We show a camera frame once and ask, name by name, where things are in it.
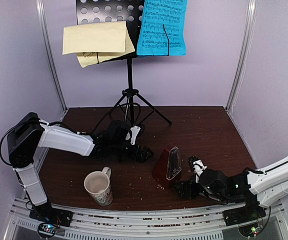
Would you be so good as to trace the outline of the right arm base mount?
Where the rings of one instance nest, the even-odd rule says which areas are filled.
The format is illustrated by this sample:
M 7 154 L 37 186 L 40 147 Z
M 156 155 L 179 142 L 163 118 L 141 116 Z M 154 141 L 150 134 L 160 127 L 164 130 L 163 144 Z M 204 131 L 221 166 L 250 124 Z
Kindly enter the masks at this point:
M 270 219 L 271 208 L 269 207 L 266 221 L 263 219 L 266 216 L 265 209 L 259 206 L 234 208 L 225 210 L 222 214 L 227 227 L 238 225 L 239 233 L 249 239 L 257 237 L 266 228 Z

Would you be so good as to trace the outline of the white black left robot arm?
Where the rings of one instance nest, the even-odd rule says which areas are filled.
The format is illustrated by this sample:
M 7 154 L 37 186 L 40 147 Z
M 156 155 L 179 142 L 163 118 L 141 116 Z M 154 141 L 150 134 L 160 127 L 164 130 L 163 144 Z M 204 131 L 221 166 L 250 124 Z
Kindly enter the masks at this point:
M 51 148 L 81 156 L 104 159 L 109 156 L 126 156 L 144 163 L 153 157 L 153 151 L 136 144 L 144 126 L 113 120 L 106 130 L 97 134 L 75 131 L 63 122 L 47 122 L 35 112 L 28 113 L 19 123 L 10 128 L 1 138 L 7 141 L 6 165 L 15 171 L 23 189 L 32 203 L 33 210 L 45 222 L 51 222 L 56 212 L 51 206 L 34 166 L 37 148 Z

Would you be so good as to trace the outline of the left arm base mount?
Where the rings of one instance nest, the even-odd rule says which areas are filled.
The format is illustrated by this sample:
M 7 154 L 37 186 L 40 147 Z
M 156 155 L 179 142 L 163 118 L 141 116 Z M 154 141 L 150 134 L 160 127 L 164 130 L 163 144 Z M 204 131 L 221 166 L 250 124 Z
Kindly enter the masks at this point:
M 62 227 L 71 225 L 73 213 L 47 204 L 32 205 L 29 217 L 40 221 L 37 226 L 37 233 L 41 238 L 48 240 L 63 233 L 65 230 Z

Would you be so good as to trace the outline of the clear plastic metronome cover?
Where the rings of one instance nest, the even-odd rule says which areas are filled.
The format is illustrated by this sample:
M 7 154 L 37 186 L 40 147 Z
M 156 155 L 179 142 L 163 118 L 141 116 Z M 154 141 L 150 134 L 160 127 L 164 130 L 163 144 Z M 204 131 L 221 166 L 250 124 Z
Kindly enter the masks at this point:
M 177 180 L 181 178 L 181 158 L 178 147 L 174 146 L 169 151 L 166 179 L 169 181 Z

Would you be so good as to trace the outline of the red wooden metronome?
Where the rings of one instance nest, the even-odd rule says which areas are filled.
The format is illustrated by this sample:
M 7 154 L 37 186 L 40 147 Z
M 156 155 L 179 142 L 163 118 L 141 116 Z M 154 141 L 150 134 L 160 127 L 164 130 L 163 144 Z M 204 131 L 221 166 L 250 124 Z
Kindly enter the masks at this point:
M 157 181 L 158 184 L 160 184 L 165 189 L 170 189 L 173 184 L 180 179 L 174 179 L 174 180 L 167 180 L 166 179 L 166 171 L 167 171 L 167 162 L 168 162 L 168 156 L 169 151 L 175 147 L 174 145 L 168 145 L 164 148 L 162 151 L 158 161 L 156 162 L 153 170 L 152 170 L 152 177 Z

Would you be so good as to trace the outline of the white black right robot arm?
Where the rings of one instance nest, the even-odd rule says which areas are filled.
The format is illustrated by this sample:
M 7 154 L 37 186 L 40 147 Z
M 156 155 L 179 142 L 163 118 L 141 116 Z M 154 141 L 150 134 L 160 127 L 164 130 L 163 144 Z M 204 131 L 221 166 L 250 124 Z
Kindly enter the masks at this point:
M 288 196 L 288 156 L 260 169 L 247 167 L 234 176 L 208 168 L 196 156 L 188 162 L 194 176 L 174 184 L 180 197 L 193 199 L 200 195 L 221 205 L 245 203 L 240 210 L 245 221 L 252 220 L 259 208 L 266 209 Z

